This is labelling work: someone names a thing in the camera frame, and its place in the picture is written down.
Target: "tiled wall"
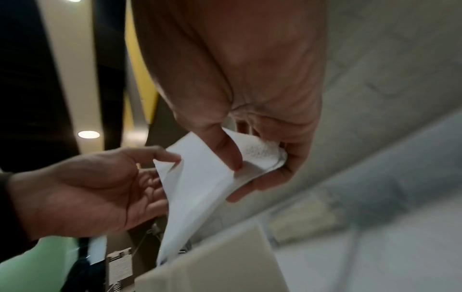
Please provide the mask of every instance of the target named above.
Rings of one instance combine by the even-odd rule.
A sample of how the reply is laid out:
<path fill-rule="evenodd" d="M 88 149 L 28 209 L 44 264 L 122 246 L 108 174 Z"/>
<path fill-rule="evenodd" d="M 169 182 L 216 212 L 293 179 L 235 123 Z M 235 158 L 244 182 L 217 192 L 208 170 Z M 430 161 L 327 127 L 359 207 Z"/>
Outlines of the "tiled wall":
<path fill-rule="evenodd" d="M 330 0 L 324 108 L 309 160 L 290 183 L 223 204 L 192 240 L 232 226 L 461 107 L 461 15 L 459 0 Z"/>

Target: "sleeve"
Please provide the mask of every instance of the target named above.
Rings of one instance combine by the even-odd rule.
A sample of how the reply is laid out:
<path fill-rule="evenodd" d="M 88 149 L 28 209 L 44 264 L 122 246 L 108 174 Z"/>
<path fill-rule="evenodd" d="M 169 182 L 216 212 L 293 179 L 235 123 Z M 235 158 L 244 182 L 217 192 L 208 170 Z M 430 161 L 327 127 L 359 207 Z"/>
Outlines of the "sleeve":
<path fill-rule="evenodd" d="M 11 173 L 0 173 L 0 218 L 2 240 L 0 263 L 33 248 L 38 241 L 30 241 L 16 215 L 7 185 Z"/>

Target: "white paper towel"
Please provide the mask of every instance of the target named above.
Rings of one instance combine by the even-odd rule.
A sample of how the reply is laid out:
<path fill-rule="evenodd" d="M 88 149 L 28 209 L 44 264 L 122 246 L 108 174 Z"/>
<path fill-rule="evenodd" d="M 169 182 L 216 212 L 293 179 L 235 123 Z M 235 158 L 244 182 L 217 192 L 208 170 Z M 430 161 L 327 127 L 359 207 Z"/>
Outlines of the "white paper towel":
<path fill-rule="evenodd" d="M 247 182 L 284 165 L 287 154 L 275 142 L 224 129 L 241 150 L 244 166 L 231 171 L 195 134 L 168 150 L 181 162 L 154 160 L 169 202 L 167 228 L 157 264 L 173 260 L 189 238 L 230 194 Z"/>

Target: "recessed light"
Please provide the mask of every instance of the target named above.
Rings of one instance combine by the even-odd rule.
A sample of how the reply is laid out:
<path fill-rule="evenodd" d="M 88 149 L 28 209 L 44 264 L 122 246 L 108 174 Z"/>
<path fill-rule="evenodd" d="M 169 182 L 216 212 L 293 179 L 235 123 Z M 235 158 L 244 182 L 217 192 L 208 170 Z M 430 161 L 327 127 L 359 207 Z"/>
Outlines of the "recessed light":
<path fill-rule="evenodd" d="M 100 134 L 95 131 L 80 131 L 77 135 L 83 139 L 96 139 L 100 136 Z"/>

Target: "hand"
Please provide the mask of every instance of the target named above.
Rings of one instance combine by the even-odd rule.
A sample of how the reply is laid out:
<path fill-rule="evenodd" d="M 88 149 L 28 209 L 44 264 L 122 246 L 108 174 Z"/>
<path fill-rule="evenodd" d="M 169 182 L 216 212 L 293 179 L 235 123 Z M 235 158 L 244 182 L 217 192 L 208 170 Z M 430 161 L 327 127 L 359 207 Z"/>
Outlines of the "hand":
<path fill-rule="evenodd" d="M 287 182 L 306 160 L 321 114 L 323 0 L 133 1 L 149 72 L 177 121 L 231 169 L 242 156 L 220 123 L 281 142 L 284 167 L 229 200 Z"/>
<path fill-rule="evenodd" d="M 13 175 L 9 193 L 31 240 L 127 230 L 168 210 L 156 170 L 137 167 L 153 159 L 181 157 L 158 146 L 80 155 Z"/>

